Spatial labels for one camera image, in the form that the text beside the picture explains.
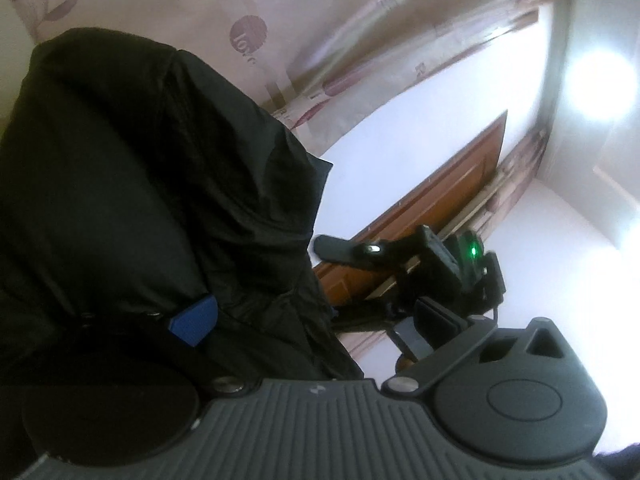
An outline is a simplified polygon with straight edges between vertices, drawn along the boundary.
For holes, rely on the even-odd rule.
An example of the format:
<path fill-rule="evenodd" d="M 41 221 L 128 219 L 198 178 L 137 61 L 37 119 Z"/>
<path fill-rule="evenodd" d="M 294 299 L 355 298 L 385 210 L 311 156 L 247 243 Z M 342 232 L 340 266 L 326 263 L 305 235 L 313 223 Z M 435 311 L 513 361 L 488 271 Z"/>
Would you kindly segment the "pink leaf print curtain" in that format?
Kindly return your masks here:
<path fill-rule="evenodd" d="M 187 50 L 314 154 L 551 0 L 11 0 L 33 40 L 78 27 Z"/>

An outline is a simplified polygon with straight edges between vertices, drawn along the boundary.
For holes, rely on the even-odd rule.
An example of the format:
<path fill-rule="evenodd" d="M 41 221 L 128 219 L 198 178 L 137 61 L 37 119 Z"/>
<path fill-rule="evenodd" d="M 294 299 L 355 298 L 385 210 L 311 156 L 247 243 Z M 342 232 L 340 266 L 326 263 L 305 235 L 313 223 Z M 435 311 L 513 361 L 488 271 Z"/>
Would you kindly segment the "brown wooden door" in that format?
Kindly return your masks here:
<path fill-rule="evenodd" d="M 497 171 L 508 114 L 502 113 L 434 174 L 394 203 L 354 236 L 365 240 L 397 240 L 416 226 L 440 231 L 484 188 Z M 387 272 L 364 272 L 321 263 L 314 273 L 334 307 L 370 296 L 390 277 Z"/>

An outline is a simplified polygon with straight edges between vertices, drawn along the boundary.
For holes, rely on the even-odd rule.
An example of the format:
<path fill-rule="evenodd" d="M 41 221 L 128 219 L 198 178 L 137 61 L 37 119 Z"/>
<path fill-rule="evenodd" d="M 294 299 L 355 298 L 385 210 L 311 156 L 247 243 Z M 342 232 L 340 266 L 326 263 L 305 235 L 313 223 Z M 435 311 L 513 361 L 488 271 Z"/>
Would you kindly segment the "black puffer jacket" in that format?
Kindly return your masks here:
<path fill-rule="evenodd" d="M 99 28 L 35 47 L 1 140 L 1 473 L 24 415 L 90 452 L 182 425 L 217 376 L 353 380 L 307 248 L 331 166 L 195 55 Z M 171 318 L 214 296 L 195 347 Z"/>

